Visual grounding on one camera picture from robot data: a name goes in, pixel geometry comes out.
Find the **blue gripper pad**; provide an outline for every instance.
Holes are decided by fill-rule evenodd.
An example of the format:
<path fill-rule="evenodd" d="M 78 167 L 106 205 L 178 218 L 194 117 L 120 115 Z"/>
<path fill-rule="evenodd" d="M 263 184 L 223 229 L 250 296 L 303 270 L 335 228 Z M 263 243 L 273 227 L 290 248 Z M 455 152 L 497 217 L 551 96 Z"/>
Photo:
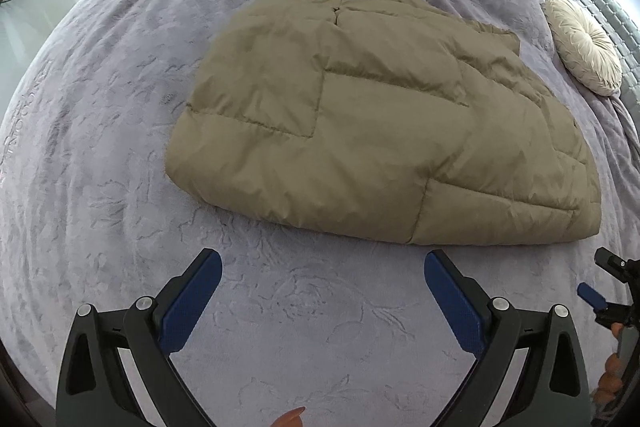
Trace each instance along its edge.
<path fill-rule="evenodd" d="M 162 316 L 158 345 L 165 355 L 180 351 L 222 279 L 222 259 L 215 250 L 206 257 Z"/>
<path fill-rule="evenodd" d="M 585 301 L 593 308 L 595 312 L 601 312 L 607 309 L 607 299 L 600 295 L 596 290 L 589 286 L 586 282 L 578 284 L 577 294 L 580 299 Z"/>
<path fill-rule="evenodd" d="M 486 347 L 482 319 L 434 253 L 424 260 L 424 279 L 460 347 L 480 358 Z"/>

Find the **hand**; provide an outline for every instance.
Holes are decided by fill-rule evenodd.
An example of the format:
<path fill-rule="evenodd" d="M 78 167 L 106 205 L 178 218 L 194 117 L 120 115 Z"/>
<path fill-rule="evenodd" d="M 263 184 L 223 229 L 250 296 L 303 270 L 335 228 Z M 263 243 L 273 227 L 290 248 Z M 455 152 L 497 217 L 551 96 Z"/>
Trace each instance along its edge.
<path fill-rule="evenodd" d="M 293 411 L 284 413 L 280 418 L 271 424 L 271 427 L 302 427 L 300 415 L 305 412 L 304 407 L 298 407 Z"/>
<path fill-rule="evenodd" d="M 614 323 L 611 325 L 611 333 L 618 338 L 622 332 L 623 325 Z M 616 393 L 622 389 L 622 380 L 616 376 L 616 373 L 622 369 L 622 362 L 618 360 L 618 356 L 613 353 L 604 363 L 604 375 L 598 381 L 598 390 L 593 395 L 593 400 L 599 405 L 606 405 L 616 398 Z"/>

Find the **puffer jacket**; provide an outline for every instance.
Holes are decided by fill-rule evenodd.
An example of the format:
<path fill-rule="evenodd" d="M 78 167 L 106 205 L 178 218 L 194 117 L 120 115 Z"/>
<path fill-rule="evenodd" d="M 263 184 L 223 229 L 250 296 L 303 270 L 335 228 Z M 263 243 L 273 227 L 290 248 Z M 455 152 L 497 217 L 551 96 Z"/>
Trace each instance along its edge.
<path fill-rule="evenodd" d="M 228 210 L 380 241 L 588 237 L 590 149 L 518 51 L 424 0 L 257 0 L 202 60 L 166 172 Z"/>

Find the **jacket seam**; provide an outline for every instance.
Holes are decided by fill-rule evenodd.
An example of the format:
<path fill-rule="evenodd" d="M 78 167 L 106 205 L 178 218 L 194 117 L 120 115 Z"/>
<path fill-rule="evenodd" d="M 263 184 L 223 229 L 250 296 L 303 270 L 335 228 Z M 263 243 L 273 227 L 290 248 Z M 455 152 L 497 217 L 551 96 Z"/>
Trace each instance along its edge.
<path fill-rule="evenodd" d="M 311 130 L 311 134 L 306 136 L 306 138 L 311 138 L 314 134 L 316 134 L 316 128 L 318 127 L 318 118 L 320 117 L 320 104 L 322 103 L 322 95 L 324 94 L 324 76 L 326 74 L 326 70 L 322 70 L 322 77 L 320 78 L 320 92 L 318 93 L 318 103 L 316 104 L 316 111 L 314 118 L 314 127 Z"/>
<path fill-rule="evenodd" d="M 241 118 L 237 118 L 235 116 L 227 116 L 226 114 L 220 114 L 217 111 L 214 111 L 214 110 L 211 110 L 211 109 L 206 109 L 206 108 L 204 108 L 204 109 L 195 109 L 195 108 L 193 108 L 193 105 L 191 105 L 190 103 L 187 103 L 187 109 L 190 110 L 194 114 L 210 114 L 212 116 L 219 116 L 221 118 L 228 118 L 229 120 L 236 120 L 236 121 L 239 121 L 241 123 L 246 123 L 246 124 L 250 124 L 250 125 L 257 125 L 257 126 L 265 128 L 265 129 L 268 129 L 270 131 L 279 132 L 279 133 L 282 133 L 282 134 L 287 134 L 289 136 L 295 136 L 297 138 L 311 138 L 311 137 L 313 137 L 313 132 L 315 132 L 315 130 L 316 130 L 316 128 L 314 127 L 314 131 L 311 134 L 295 134 L 295 133 L 293 133 L 291 131 L 285 131 L 283 129 L 278 129 L 277 127 L 272 127 L 272 126 L 264 124 L 262 122 L 258 122 L 258 121 L 252 120 L 251 118 L 241 119 Z"/>
<path fill-rule="evenodd" d="M 551 206 L 550 204 L 531 203 L 530 201 L 522 201 L 522 200 L 516 200 L 514 198 L 506 198 L 498 194 L 492 194 L 490 192 L 482 192 L 482 190 L 476 190 L 475 188 L 461 187 L 460 185 L 443 182 L 436 178 L 432 178 L 432 179 L 435 182 L 440 183 L 442 185 L 449 185 L 449 187 L 460 188 L 461 190 L 469 190 L 470 192 L 476 192 L 477 194 L 482 194 L 483 196 L 490 196 L 492 198 L 498 198 L 500 200 L 512 201 L 513 203 L 528 204 L 529 206 L 539 206 L 541 208 L 548 208 L 550 210 L 559 210 L 561 212 L 570 212 L 570 213 L 573 213 L 577 210 L 576 208 L 558 208 L 557 206 Z"/>
<path fill-rule="evenodd" d="M 451 100 L 450 98 L 447 98 L 445 96 L 439 96 L 439 95 L 435 94 L 433 91 L 430 91 L 430 90 L 414 89 L 413 87 L 400 86 L 399 84 L 391 84 L 390 82 L 384 82 L 383 80 L 380 80 L 378 78 L 371 78 L 370 76 L 361 76 L 359 74 L 340 73 L 340 71 L 335 71 L 335 70 L 331 70 L 331 69 L 326 69 L 325 71 L 326 71 L 326 73 L 339 74 L 340 76 L 348 76 L 350 78 L 359 78 L 361 80 L 368 80 L 369 82 L 377 82 L 379 84 L 385 84 L 385 86 L 400 87 L 401 89 L 407 89 L 407 90 L 409 90 L 411 92 L 422 92 L 424 94 L 428 94 L 430 96 L 434 96 L 435 98 L 439 98 L 441 100 L 446 100 L 447 102 L 454 103 L 456 105 L 461 105 L 462 107 L 469 107 L 468 103 L 459 102 L 457 100 Z"/>
<path fill-rule="evenodd" d="M 493 78 L 493 77 L 491 77 L 491 76 L 486 76 L 485 74 L 481 73 L 481 72 L 478 70 L 478 68 L 473 67 L 473 66 L 472 66 L 471 64 L 469 64 L 466 60 L 463 60 L 462 58 L 459 58 L 457 55 L 455 55 L 455 54 L 452 54 L 452 55 L 457 59 L 458 67 L 460 68 L 460 73 L 461 73 L 461 74 L 462 74 L 462 67 L 461 67 L 461 64 L 466 64 L 467 66 L 469 66 L 469 67 L 470 67 L 470 68 L 472 68 L 473 70 L 476 70 L 478 73 L 480 73 L 480 75 L 481 75 L 483 78 L 486 78 L 487 80 L 490 80 L 490 81 L 494 82 L 495 84 L 498 84 L 499 86 L 504 87 L 504 89 L 508 89 L 508 90 L 509 90 L 509 91 L 511 91 L 513 94 L 519 94 L 520 96 L 522 96 L 522 97 L 526 98 L 527 100 L 529 100 L 529 102 L 531 102 L 533 105 L 535 105 L 535 106 L 538 108 L 538 110 L 542 113 L 542 118 L 543 118 L 543 120 L 545 121 L 546 126 L 547 126 L 547 127 L 550 127 L 550 126 L 549 126 L 549 121 L 545 118 L 545 112 L 542 110 L 542 107 L 540 106 L 540 102 L 542 102 L 542 99 L 543 99 L 543 98 L 549 98 L 546 94 L 541 93 L 541 92 L 539 92 L 539 91 L 536 91 L 536 92 L 537 92 L 537 94 L 539 95 L 539 97 L 538 97 L 538 101 L 536 101 L 536 100 L 534 100 L 533 98 L 531 98 L 530 96 L 527 96 L 526 94 L 524 94 L 523 92 L 519 92 L 519 91 L 517 91 L 517 90 L 511 89 L 511 87 L 507 86 L 506 84 L 503 84 L 503 83 L 502 83 L 502 82 L 500 82 L 499 80 L 496 80 L 495 78 Z M 551 145 L 551 147 L 552 147 L 552 149 L 553 149 L 554 151 L 559 152 L 559 153 L 561 153 L 561 154 L 564 154 L 565 156 L 568 156 L 569 158 L 571 158 L 571 159 L 573 159 L 574 161 L 576 161 L 576 162 L 578 162 L 578 163 L 580 163 L 580 164 L 584 165 L 585 167 L 587 166 L 586 161 L 581 162 L 578 158 L 576 158 L 576 157 L 574 157 L 574 156 L 570 155 L 569 153 L 566 153 L 566 152 L 564 152 L 564 151 L 561 151 L 561 150 L 559 150 L 559 149 L 556 149 L 556 148 L 553 146 L 553 144 Z"/>
<path fill-rule="evenodd" d="M 422 191 L 422 198 L 420 199 L 420 207 L 418 207 L 418 215 L 415 217 L 414 227 L 411 232 L 411 237 L 409 238 L 411 243 L 414 241 L 415 231 L 418 229 L 418 223 L 420 223 L 420 217 L 422 216 L 422 210 L 424 209 L 424 198 L 427 196 L 427 188 L 429 187 L 430 180 L 430 178 L 427 178 L 427 181 L 424 182 L 424 190 Z"/>

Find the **round pillow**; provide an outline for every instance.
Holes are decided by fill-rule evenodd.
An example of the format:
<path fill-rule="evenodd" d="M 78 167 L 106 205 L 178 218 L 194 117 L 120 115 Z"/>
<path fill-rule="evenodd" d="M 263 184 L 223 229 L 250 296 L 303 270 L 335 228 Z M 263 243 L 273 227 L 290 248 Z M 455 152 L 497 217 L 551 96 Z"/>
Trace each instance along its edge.
<path fill-rule="evenodd" d="M 596 19 L 571 0 L 546 0 L 546 21 L 566 68 L 594 93 L 620 89 L 622 68 L 616 49 Z"/>

